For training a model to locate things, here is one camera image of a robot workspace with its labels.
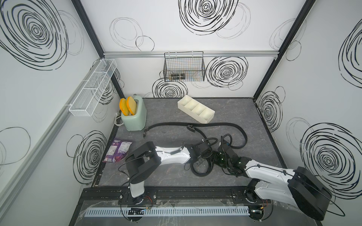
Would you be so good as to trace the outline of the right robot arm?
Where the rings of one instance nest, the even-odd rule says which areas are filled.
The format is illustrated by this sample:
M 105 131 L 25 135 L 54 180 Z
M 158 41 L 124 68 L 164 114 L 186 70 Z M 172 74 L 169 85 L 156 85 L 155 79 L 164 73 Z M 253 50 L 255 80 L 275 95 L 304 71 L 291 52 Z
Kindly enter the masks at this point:
M 250 179 L 244 191 L 248 202 L 286 203 L 317 221 L 324 220 L 332 194 L 308 169 L 283 169 L 239 157 L 228 143 L 221 143 L 211 160 L 229 175 Z

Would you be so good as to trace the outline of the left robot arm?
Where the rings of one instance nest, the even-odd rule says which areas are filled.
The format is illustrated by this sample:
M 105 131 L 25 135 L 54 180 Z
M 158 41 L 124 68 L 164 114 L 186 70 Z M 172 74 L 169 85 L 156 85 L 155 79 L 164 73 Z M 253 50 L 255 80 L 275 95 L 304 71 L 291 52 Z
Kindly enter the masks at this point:
M 159 147 L 152 141 L 132 151 L 125 159 L 129 175 L 129 189 L 133 199 L 142 198 L 144 181 L 161 165 L 189 164 L 191 172 L 198 177 L 211 173 L 214 164 L 212 146 L 218 139 L 203 139 L 196 144 L 183 143 L 179 147 Z

